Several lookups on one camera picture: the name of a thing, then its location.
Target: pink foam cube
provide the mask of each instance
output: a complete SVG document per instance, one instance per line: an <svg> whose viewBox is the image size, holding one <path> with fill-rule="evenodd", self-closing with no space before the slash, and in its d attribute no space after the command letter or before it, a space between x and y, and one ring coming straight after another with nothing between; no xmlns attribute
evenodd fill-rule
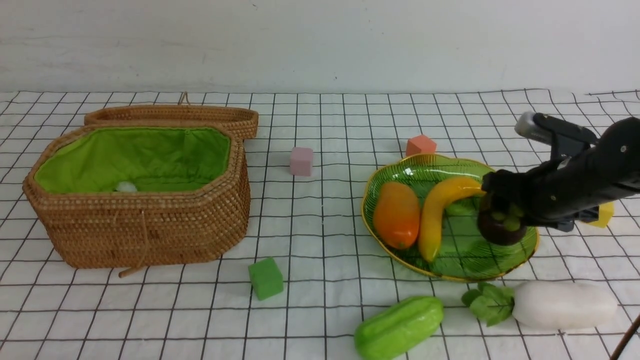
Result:
<svg viewBox="0 0 640 360"><path fill-rule="evenodd" d="M308 147L294 147L291 150L289 170L294 176L311 176L314 166L314 151Z"/></svg>
<svg viewBox="0 0 640 360"><path fill-rule="evenodd" d="M406 143L406 155L433 154L437 144L425 135L418 135Z"/></svg>

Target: wicker basket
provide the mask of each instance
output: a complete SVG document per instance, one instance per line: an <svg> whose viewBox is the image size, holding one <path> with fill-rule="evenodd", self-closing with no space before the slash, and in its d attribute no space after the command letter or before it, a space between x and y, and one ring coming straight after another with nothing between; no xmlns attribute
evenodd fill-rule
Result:
<svg viewBox="0 0 640 360"><path fill-rule="evenodd" d="M192 192L52 194L35 180L56 151L102 127L203 127L200 121L112 120L55 139L23 182L23 190L54 248L75 268L129 269L212 261L245 236L251 203L243 142L230 138L226 171Z"/></svg>
<svg viewBox="0 0 640 360"><path fill-rule="evenodd" d="M112 120L197 120L224 127L240 139L255 138L258 113L249 109L200 105L134 105L105 108L84 116L85 125Z"/></svg>

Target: yellow foam cube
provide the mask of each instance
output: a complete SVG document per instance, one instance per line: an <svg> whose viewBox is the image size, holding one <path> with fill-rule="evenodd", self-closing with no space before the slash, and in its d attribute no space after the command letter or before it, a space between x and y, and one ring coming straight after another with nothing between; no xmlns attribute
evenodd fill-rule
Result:
<svg viewBox="0 0 640 360"><path fill-rule="evenodd" d="M594 222L588 222L588 225L595 227L607 227L609 221L613 217L613 202L600 205L600 217Z"/></svg>

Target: gold plate rim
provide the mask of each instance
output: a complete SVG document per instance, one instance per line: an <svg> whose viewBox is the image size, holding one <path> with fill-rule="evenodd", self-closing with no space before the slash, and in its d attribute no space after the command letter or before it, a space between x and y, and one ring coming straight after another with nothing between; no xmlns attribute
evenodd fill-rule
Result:
<svg viewBox="0 0 640 360"><path fill-rule="evenodd" d="M464 277L456 277L456 276L450 276L450 275L438 275L435 274L433 272L427 271L427 270L423 270L421 268L417 268L416 266L413 266L409 263L407 263L406 261L402 260L401 258L397 257L393 252L391 252L386 246L385 244L375 235L375 233L372 231L372 229L369 227L369 223L367 222L367 219L365 218L365 203L367 201L367 194L369 193L369 187L371 185L371 181L373 180L373 178L376 176L376 174L382 170L384 170L385 168L388 167L394 167L394 166L398 166L402 163L404 163L405 161L408 161L410 159L414 159L414 158L422 158L422 157L427 157L427 156L435 156L437 158L441 158L441 159L445 159L445 160L462 160L462 161L468 161L470 163L476 163L478 165L481 165L483 167L489 168L491 171L495 171L492 167L490 167L487 164L481 163L480 161L477 160L473 160L473 159L468 159L468 158L451 158L449 156L444 156L441 154L415 154L415 155L411 155L411 156L407 156L406 158L401 159L400 161L397 161L395 163L391 163L391 164L387 164L383 167L378 168L376 171L373 172L373 174L371 174L371 176L369 176L369 179L367 180L367 184L365 185L365 193L364 196L362 197L362 202L360 204L360 217L362 218L362 222L364 223L364 226L367 228L369 234L378 242L378 245L380 245L380 247L389 255L391 256L391 258L393 258L394 260L396 260L398 263L400 263L401 265L405 266L406 268L413 270L414 272L417 272L418 274L422 274L428 277L433 277L436 279L442 279L442 280L446 280L446 281L454 281L454 282L483 282L483 281L492 281L492 280L496 280L500 277L503 277L505 275L507 275L508 273L512 272L513 270L516 270L517 268L521 267L522 265L526 264L529 260L531 260L531 258L533 257L533 255L538 251L538 246L540 245L540 232L538 231L538 228L535 227L535 231L536 231L536 244L533 248L533 251L531 252L531 255L529 255L526 259L524 259L521 263L517 264L516 266L510 268L509 270L506 270L498 275L496 275L495 277L488 277L486 279L474 279L474 280L470 280L470 279L466 279Z"/></svg>

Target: white radish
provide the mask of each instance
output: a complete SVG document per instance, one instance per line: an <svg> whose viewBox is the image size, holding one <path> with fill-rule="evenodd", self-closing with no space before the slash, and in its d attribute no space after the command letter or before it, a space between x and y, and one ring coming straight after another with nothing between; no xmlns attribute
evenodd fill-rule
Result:
<svg viewBox="0 0 640 360"><path fill-rule="evenodd" d="M529 281L514 288L512 316L540 330L575 330L611 321L618 309L601 286L576 282Z"/></svg>

